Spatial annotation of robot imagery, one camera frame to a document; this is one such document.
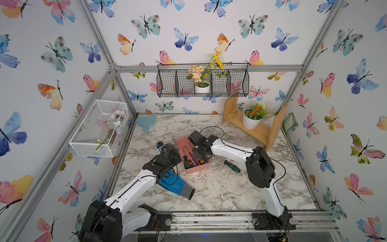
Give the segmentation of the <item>black handled screwdriver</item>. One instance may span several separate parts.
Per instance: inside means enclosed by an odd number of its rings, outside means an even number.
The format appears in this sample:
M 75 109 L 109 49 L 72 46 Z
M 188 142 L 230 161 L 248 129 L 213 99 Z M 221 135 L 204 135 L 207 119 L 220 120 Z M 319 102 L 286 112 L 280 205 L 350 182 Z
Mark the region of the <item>black handled screwdriver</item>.
M 185 148 L 183 148 L 183 160 L 184 160 L 184 168 L 190 169 L 190 159 L 188 158 L 188 154 L 185 151 Z

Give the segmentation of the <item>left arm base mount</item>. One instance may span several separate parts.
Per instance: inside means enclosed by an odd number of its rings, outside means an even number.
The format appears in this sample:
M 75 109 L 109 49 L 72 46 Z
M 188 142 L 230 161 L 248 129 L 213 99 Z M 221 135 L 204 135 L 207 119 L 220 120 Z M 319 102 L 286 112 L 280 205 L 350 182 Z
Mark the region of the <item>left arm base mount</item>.
M 142 204 L 135 211 L 127 212 L 123 225 L 125 232 L 142 231 L 170 231 L 172 224 L 172 215 L 159 213 L 156 209 Z

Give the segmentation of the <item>green black screwdriver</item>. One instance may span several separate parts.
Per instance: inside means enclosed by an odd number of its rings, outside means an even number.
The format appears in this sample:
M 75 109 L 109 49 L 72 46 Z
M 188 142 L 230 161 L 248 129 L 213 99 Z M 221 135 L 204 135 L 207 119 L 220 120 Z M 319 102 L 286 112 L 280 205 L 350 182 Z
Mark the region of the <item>green black screwdriver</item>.
M 224 161 L 224 164 L 225 164 L 226 166 L 228 166 L 230 169 L 232 169 L 233 171 L 235 171 L 235 172 L 237 172 L 237 173 L 240 173 L 239 167 L 236 166 L 236 165 L 234 165 L 234 164 L 232 164 L 232 163 L 230 163 L 228 160 L 225 160 L 225 161 Z

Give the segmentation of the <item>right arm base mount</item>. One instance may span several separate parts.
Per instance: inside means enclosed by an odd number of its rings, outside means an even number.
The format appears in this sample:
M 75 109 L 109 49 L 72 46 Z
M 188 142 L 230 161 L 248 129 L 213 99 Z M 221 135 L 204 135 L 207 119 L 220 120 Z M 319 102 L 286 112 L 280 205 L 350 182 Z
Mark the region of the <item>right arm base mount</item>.
M 296 230 L 295 220 L 287 207 L 284 208 L 282 215 L 279 217 L 276 217 L 269 212 L 253 213 L 252 223 L 256 231 Z

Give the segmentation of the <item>clear handled screwdriver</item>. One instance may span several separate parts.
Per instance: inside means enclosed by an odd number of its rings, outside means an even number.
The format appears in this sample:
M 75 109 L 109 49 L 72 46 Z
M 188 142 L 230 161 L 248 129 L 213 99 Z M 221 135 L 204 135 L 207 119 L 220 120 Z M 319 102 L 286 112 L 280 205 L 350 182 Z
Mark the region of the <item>clear handled screwdriver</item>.
M 199 164 L 199 162 L 196 160 L 195 156 L 188 150 L 187 147 L 186 147 L 186 150 L 187 150 L 187 152 L 189 153 L 189 155 L 190 155 L 190 157 L 191 157 L 191 160 L 192 160 L 193 164 L 194 164 L 195 166 L 199 166 L 200 164 Z

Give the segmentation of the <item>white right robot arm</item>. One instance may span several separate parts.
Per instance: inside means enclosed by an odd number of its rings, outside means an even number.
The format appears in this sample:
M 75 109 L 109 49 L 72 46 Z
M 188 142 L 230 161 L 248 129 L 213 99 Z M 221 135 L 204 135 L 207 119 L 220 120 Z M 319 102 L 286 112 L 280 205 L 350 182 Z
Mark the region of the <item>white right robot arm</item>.
M 207 160 L 215 155 L 244 164 L 249 181 L 260 189 L 265 199 L 267 212 L 277 218 L 283 215 L 285 206 L 276 191 L 275 165 L 264 148 L 237 146 L 214 135 L 206 138 L 198 131 L 191 133 L 188 140 L 194 145 L 192 151 L 196 159 Z

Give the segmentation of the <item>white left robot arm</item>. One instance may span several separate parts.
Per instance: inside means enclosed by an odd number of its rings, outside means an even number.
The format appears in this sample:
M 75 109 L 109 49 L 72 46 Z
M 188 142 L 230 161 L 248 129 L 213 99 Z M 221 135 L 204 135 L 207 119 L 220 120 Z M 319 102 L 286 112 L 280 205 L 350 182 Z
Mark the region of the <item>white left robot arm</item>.
M 147 162 L 139 174 L 123 189 L 104 201 L 89 206 L 78 240 L 81 242 L 119 242 L 139 229 L 155 229 L 157 211 L 147 205 L 130 211 L 134 203 L 181 162 L 178 149 L 157 143 L 160 154 Z

